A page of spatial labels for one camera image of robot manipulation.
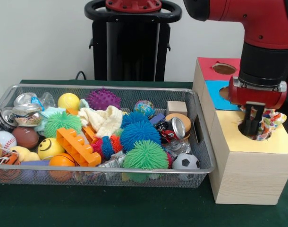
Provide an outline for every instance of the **black cable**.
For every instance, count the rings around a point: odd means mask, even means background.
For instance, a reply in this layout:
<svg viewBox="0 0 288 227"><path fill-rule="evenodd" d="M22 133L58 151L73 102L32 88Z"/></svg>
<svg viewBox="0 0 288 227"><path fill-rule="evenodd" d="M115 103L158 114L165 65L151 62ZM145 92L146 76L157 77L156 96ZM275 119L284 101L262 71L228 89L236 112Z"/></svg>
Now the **black cable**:
<svg viewBox="0 0 288 227"><path fill-rule="evenodd" d="M79 71L79 72L77 73L77 76L76 76L76 78L75 78L75 79L78 79L80 74L82 74L82 75L83 75L83 78L84 78L84 80L86 80L86 75L84 74L84 72L83 72L83 71Z"/></svg>

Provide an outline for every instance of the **yellow ball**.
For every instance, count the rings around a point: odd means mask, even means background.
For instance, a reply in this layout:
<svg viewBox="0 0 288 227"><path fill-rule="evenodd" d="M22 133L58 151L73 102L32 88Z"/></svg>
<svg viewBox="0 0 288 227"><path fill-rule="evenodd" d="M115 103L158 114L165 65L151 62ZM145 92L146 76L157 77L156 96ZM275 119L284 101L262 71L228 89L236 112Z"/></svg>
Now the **yellow ball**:
<svg viewBox="0 0 288 227"><path fill-rule="evenodd" d="M46 138L39 144L38 147L38 155L41 160L50 160L55 155L62 153L64 153L64 149L55 138Z"/></svg>
<svg viewBox="0 0 288 227"><path fill-rule="evenodd" d="M19 161L23 162L25 160L25 157L31 153L28 148L24 148L21 146L15 146L10 148L11 151L16 151L18 153Z"/></svg>
<svg viewBox="0 0 288 227"><path fill-rule="evenodd" d="M29 162L29 161L39 161L39 155L35 152L30 152L25 156L24 161L25 162Z"/></svg>
<svg viewBox="0 0 288 227"><path fill-rule="evenodd" d="M69 109L72 108L74 110L78 110L80 105L80 99L78 96L72 93L65 93L60 96L58 99L58 107Z"/></svg>

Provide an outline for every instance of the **green spiky ball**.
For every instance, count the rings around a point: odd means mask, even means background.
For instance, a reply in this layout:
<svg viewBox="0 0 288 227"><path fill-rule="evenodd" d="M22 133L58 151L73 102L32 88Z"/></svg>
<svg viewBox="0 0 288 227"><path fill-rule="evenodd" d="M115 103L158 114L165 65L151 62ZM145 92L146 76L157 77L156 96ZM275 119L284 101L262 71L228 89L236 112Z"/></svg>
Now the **green spiky ball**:
<svg viewBox="0 0 288 227"><path fill-rule="evenodd" d="M66 112L55 113L51 115L44 127L44 135L47 138L56 138L57 129L74 129L77 134L81 131L81 121L77 116L67 114Z"/></svg>
<svg viewBox="0 0 288 227"><path fill-rule="evenodd" d="M126 154L124 168L140 168L144 170L167 169L168 157L162 147L151 140L135 142L135 147ZM130 179L143 182L149 174L129 173Z"/></svg>

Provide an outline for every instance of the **purple spiky ball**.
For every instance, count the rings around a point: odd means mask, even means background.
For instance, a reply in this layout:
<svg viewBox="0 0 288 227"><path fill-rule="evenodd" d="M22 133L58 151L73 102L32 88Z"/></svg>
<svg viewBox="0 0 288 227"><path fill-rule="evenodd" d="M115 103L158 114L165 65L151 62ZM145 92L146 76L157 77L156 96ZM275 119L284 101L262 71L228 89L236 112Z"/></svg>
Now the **purple spiky ball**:
<svg viewBox="0 0 288 227"><path fill-rule="evenodd" d="M121 98L105 88L92 91L86 100L94 110L106 110L109 105L121 109Z"/></svg>

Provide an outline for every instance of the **white wall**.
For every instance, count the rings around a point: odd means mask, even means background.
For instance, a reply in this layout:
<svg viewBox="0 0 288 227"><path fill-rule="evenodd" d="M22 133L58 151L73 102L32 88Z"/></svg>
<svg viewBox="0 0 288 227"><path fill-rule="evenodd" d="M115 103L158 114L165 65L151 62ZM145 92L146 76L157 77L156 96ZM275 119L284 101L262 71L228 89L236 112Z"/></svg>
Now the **white wall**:
<svg viewBox="0 0 288 227"><path fill-rule="evenodd" d="M73 79L83 70L93 79L91 21L84 16L89 0L0 0L0 89L21 79ZM171 24L167 81L192 81L195 60L239 57L244 31L241 24L199 22L183 9Z"/></svg>

